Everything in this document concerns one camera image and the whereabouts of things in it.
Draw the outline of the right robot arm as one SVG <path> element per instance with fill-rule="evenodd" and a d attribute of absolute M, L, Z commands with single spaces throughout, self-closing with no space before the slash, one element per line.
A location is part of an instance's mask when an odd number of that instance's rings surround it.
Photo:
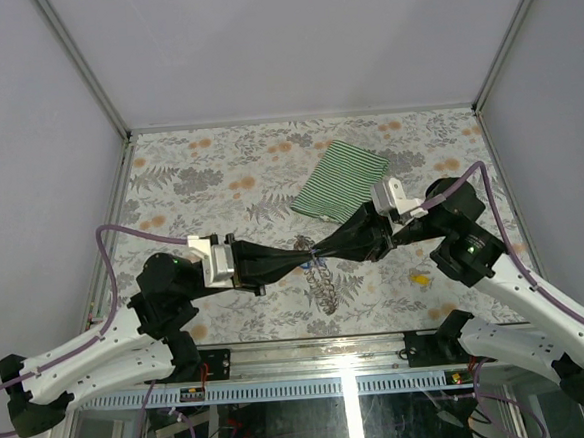
<path fill-rule="evenodd" d="M 469 354 L 521 367 L 584 407 L 584 306 L 527 269 L 506 235 L 479 225 L 486 206 L 465 179 L 438 179 L 425 193 L 409 200 L 395 179 L 373 186 L 370 202 L 312 254 L 373 262 L 397 247 L 438 239 L 430 258 L 442 274 L 495 298 L 536 329 L 510 331 L 457 311 L 436 333 L 440 356 L 456 363 Z"/>

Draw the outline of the key with blue tag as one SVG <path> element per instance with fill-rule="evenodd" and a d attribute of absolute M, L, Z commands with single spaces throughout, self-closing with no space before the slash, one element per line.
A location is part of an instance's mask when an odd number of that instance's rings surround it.
<path fill-rule="evenodd" d="M 315 268 L 325 268 L 326 267 L 326 263 L 324 259 L 318 259 L 315 261 L 309 261 L 307 263 L 303 263 L 300 266 L 303 270 L 312 270 Z"/>

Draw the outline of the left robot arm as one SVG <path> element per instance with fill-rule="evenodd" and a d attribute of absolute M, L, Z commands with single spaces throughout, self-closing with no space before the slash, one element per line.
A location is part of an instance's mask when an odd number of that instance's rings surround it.
<path fill-rule="evenodd" d="M 198 312 L 194 301 L 230 290 L 259 296 L 312 258 L 233 238 L 219 242 L 215 235 L 182 243 L 182 256 L 150 256 L 137 278 L 138 293 L 101 324 L 44 354 L 0 360 L 13 435 L 35 437 L 85 402 L 122 387 L 203 379 L 202 358 L 183 329 Z"/>

